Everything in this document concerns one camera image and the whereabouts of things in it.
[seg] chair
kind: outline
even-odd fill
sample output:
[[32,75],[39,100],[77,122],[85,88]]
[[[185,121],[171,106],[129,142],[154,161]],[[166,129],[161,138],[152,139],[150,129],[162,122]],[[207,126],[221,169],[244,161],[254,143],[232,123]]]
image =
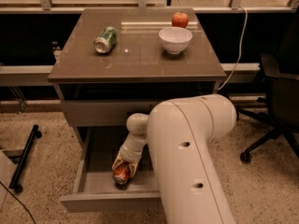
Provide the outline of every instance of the chair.
[[254,113],[242,108],[237,111],[273,127],[241,153],[243,162],[251,161],[250,152],[271,138],[283,135],[299,158],[299,144],[294,133],[299,133],[299,12],[294,14],[292,23],[282,39],[276,55],[261,55],[261,74],[265,81],[267,113]]
[[299,133],[299,75],[280,73],[278,62],[269,54],[262,54],[261,67],[265,76],[266,99],[259,101],[266,102],[268,112],[256,114],[241,108],[237,111],[271,125],[274,129],[242,152],[240,159],[250,162],[252,150],[281,134],[299,158],[299,144],[293,135]]

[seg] cabinet top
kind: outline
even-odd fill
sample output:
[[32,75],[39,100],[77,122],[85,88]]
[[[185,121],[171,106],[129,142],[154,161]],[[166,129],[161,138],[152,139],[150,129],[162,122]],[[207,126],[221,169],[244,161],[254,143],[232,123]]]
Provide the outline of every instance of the cabinet top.
[[[167,82],[216,81],[225,74],[206,34],[192,9],[189,16],[191,44],[179,55],[162,47],[158,33],[171,26],[177,8],[86,9],[80,16],[57,63],[50,82]],[[109,54],[98,53],[93,41],[113,26],[118,43]]]

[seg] can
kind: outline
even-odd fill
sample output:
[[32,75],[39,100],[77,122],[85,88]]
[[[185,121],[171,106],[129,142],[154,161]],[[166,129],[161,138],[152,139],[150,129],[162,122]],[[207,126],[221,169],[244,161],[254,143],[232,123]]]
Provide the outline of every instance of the can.
[[113,172],[113,180],[116,184],[125,185],[131,176],[130,163],[125,161]]
[[118,32],[113,26],[105,27],[93,41],[94,48],[99,53],[109,53],[118,41]]

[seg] speckled floor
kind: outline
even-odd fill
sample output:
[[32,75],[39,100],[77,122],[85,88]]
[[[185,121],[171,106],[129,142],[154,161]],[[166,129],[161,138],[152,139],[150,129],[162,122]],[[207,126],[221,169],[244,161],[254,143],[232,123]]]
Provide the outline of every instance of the speckled floor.
[[[36,223],[146,224],[166,223],[162,211],[68,213],[59,198],[72,192],[81,147],[55,106],[29,105],[17,115],[15,105],[0,105],[0,146],[23,148],[34,124],[43,136],[36,140],[21,176],[23,192],[16,196]],[[299,160],[280,137],[243,164],[239,154],[269,127],[240,115],[233,131],[210,144],[210,153],[236,223],[299,223]],[[32,223],[22,206],[7,195],[0,223]]]

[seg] red apple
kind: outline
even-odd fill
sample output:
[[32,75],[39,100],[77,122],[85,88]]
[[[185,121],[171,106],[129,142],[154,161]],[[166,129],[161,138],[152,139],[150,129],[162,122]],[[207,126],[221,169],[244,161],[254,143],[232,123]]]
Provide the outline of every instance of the red apple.
[[172,25],[186,28],[189,22],[189,17],[184,12],[176,12],[172,15]]

